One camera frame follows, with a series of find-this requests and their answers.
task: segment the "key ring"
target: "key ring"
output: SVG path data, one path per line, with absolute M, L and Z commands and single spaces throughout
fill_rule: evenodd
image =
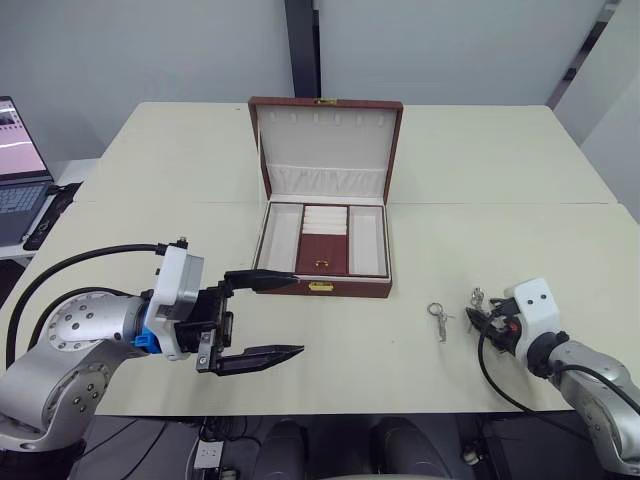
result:
M 440 317 L 444 313 L 444 308 L 442 307 L 442 304 L 433 302 L 427 306 L 427 312 L 434 317 Z

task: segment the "robotic arm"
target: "robotic arm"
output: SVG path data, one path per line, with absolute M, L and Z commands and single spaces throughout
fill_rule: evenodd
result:
M 198 372 L 217 375 L 264 370 L 304 347 L 271 345 L 222 356 L 231 345 L 233 291 L 268 290 L 297 282 L 269 270 L 227 272 L 216 287 L 199 290 L 204 260 L 186 241 L 167 247 L 154 290 L 140 296 L 79 295 L 50 317 L 34 348 L 0 378 L 0 449 L 51 452 L 84 434 L 116 369 L 129 358 L 196 355 Z
M 640 390 L 629 371 L 615 358 L 569 339 L 560 329 L 558 307 L 543 279 L 504 293 L 506 299 L 490 300 L 491 312 L 482 310 L 481 300 L 467 308 L 472 325 L 560 391 L 587 424 L 605 470 L 640 477 Z M 612 382 L 629 401 L 587 372 Z

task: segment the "cable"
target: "cable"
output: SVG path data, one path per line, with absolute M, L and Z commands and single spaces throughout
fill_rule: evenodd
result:
M 6 364 L 7 369 L 11 366 L 11 364 L 15 361 L 16 358 L 16 338 L 18 336 L 18 326 L 20 324 L 20 316 L 24 311 L 27 302 L 31 298 L 31 296 L 35 293 L 35 291 L 42 285 L 49 277 L 58 273 L 60 270 L 63 270 L 71 265 L 75 265 L 76 263 L 83 262 L 85 260 L 89 260 L 91 258 L 102 257 L 104 255 L 111 255 L 114 253 L 124 253 L 124 252 L 154 252 L 157 255 L 164 255 L 166 252 L 167 246 L 164 244 L 149 244 L 149 243 L 137 243 L 131 245 L 117 245 L 113 247 L 105 247 L 98 248 L 96 250 L 90 250 L 88 252 L 80 253 L 78 255 L 74 255 L 73 257 L 69 257 L 66 260 L 62 260 L 61 262 L 52 265 L 47 268 L 44 272 L 36 277 L 36 279 L 29 284 L 29 286 L 25 289 L 25 291 L 20 295 L 18 301 L 16 302 L 16 306 L 11 313 L 11 319 L 9 320 L 9 326 L 7 328 L 7 347 L 6 347 Z
M 198 444 L 200 443 L 200 438 L 196 437 L 196 441 L 193 442 L 193 447 L 191 447 L 191 451 L 189 452 L 189 456 L 187 457 L 187 464 L 184 468 L 184 480 L 191 480 L 193 476 L 193 465 L 195 463 L 195 459 L 193 458 L 196 454 L 196 448 L 198 448 Z
M 575 430 L 573 430 L 572 428 L 567 427 L 566 425 L 557 422 L 555 420 L 553 420 L 552 418 L 543 416 L 542 414 L 540 414 L 539 412 L 536 412 L 535 410 L 530 409 L 529 407 L 523 405 L 522 403 L 518 402 L 517 400 L 513 399 L 512 397 L 510 397 L 509 395 L 507 395 L 497 384 L 496 382 L 493 381 L 493 378 L 491 378 L 491 375 L 489 375 L 489 372 L 487 371 L 487 367 L 484 364 L 484 339 L 487 336 L 487 331 L 489 330 L 489 326 L 491 325 L 491 321 L 493 320 L 493 315 L 489 316 L 489 318 L 487 319 L 487 323 L 485 323 L 484 327 L 482 327 L 482 331 L 480 332 L 480 339 L 478 340 L 478 363 L 480 364 L 480 370 L 482 370 L 482 375 L 484 375 L 484 378 L 487 380 L 487 382 L 489 382 L 489 385 L 491 385 L 491 387 L 498 393 L 498 395 L 500 395 L 502 398 L 504 398 L 507 402 L 509 402 L 510 404 L 512 404 L 513 406 L 517 407 L 518 409 L 522 410 L 523 412 L 533 416 L 534 418 L 537 418 L 538 420 L 548 423 L 549 425 L 553 425 L 556 428 L 559 428 L 560 430 L 573 435 L 581 440 L 584 440 L 586 442 L 591 443 L 591 440 L 589 439 L 589 437 L 587 437 L 586 435 L 583 435 L 579 432 L 576 432 Z
M 203 442 L 213 442 L 216 440 L 223 442 L 237 442 L 240 440 L 249 440 L 258 445 L 258 447 L 262 447 L 262 442 L 260 442 L 260 440 L 255 436 L 246 435 L 248 428 L 248 419 L 246 416 L 242 417 L 245 422 L 242 433 L 239 436 L 233 435 L 235 418 L 236 417 L 205 417 L 198 432 L 198 438 Z
M 613 393 L 615 393 L 616 395 L 618 395 L 618 397 L 620 397 L 622 400 L 624 400 L 624 402 L 627 405 L 629 405 L 638 415 L 640 415 L 640 405 L 638 405 L 619 386 L 617 386 L 615 383 L 613 383 L 607 377 L 605 377 L 604 375 L 596 372 L 592 368 L 583 367 L 582 365 L 570 364 L 570 365 L 562 365 L 562 366 L 554 367 L 554 369 L 553 369 L 554 373 L 568 372 L 568 371 L 573 371 L 573 370 L 578 371 L 578 372 L 583 372 L 583 373 L 586 373 L 588 375 L 591 375 L 593 378 L 595 378 L 595 379 L 599 380 L 600 382 L 602 382 L 605 386 L 609 387 Z
M 107 443 L 109 440 L 111 440 L 114 437 L 117 437 L 118 435 L 120 435 L 122 432 L 124 432 L 127 428 L 129 428 L 131 425 L 133 425 L 134 423 L 136 423 L 138 421 L 138 419 L 136 418 L 135 420 L 132 420 L 131 422 L 127 423 L 124 427 L 122 427 L 120 430 L 118 430 L 117 432 L 109 435 L 107 438 L 105 438 L 103 441 L 101 441 L 100 443 L 98 443 L 97 445 L 94 445 L 93 447 L 91 447 L 89 450 L 87 450 L 86 452 L 84 452 L 82 454 L 82 456 L 80 458 L 84 458 L 87 455 L 89 455 L 91 452 L 93 452 L 94 450 L 100 448 L 102 445 L 104 445 L 105 443 Z
M 40 338 L 40 333 L 44 328 L 45 322 L 47 321 L 51 313 L 53 313 L 53 311 L 56 309 L 56 307 L 60 306 L 60 304 L 62 304 L 66 300 L 69 300 L 70 298 L 73 298 L 77 295 L 82 295 L 83 293 L 91 293 L 91 292 L 107 292 L 107 293 L 112 293 L 113 295 L 118 295 L 118 296 L 131 296 L 128 293 L 121 292 L 120 290 L 114 290 L 112 288 L 106 288 L 106 287 L 77 288 L 75 290 L 71 290 L 70 292 L 65 293 L 64 295 L 60 295 L 53 302 L 51 302 L 49 306 L 44 310 L 44 312 L 42 312 L 42 315 L 40 315 L 40 318 L 36 322 L 36 326 L 33 328 L 33 333 L 31 334 L 31 339 L 29 340 L 29 347 L 27 348 L 27 350 L 31 350 L 33 347 L 36 346 L 36 343 L 38 343 L 38 339 Z
M 162 436 L 164 431 L 167 429 L 168 425 L 169 425 L 169 422 L 164 422 L 164 425 L 162 425 L 162 428 L 160 429 L 160 431 L 156 435 L 156 438 L 153 439 L 153 442 L 151 442 L 151 445 L 149 445 L 149 448 L 147 448 L 147 451 L 144 452 L 144 455 L 142 455 L 140 460 L 138 460 L 138 462 L 131 468 L 131 470 L 129 470 L 127 472 L 127 474 L 124 477 L 122 477 L 120 480 L 127 480 L 127 478 L 129 478 L 129 477 L 131 477 L 131 475 L 133 475 L 133 472 L 135 472 L 136 469 L 140 466 L 140 464 L 142 462 L 144 462 L 144 459 L 147 458 L 147 455 L 149 455 L 149 452 L 151 452 L 153 447 L 155 447 L 156 443 L 158 443 L 158 440 L 160 440 L 160 437 Z

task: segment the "brown jewelry box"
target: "brown jewelry box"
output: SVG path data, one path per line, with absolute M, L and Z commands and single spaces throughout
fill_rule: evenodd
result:
M 301 280 L 266 293 L 388 297 L 402 104 L 253 97 L 249 112 L 269 199 L 253 267 Z

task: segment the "gold clasp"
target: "gold clasp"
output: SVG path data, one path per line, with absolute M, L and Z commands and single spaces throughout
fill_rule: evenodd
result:
M 310 282 L 309 290 L 314 292 L 333 292 L 333 283 L 331 282 Z
M 337 105 L 337 98 L 316 98 L 313 101 L 316 105 Z

